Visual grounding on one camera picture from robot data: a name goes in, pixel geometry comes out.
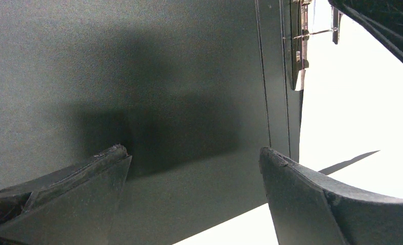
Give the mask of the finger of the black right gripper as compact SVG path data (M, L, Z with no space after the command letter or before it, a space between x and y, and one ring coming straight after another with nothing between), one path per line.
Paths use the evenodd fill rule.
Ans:
M403 63L403 0L330 0Z

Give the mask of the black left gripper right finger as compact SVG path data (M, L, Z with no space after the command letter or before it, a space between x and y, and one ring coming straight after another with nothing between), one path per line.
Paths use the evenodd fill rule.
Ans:
M403 199L339 182L269 147L259 168L279 244L403 244Z

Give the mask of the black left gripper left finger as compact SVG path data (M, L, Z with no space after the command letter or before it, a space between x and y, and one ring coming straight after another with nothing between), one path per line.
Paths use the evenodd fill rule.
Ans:
M0 190L0 244L108 244L132 157L114 145Z

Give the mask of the white folder with black inside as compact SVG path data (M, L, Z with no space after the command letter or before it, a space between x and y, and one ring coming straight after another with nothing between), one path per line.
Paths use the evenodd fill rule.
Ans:
M301 94L286 77L285 1L254 1L262 31L279 22L279 62L297 140ZM0 190L114 145L132 157L108 244L173 244L196 215L182 179L207 160L202 122L244 92L227 55L236 33L214 21L222 1L0 1Z

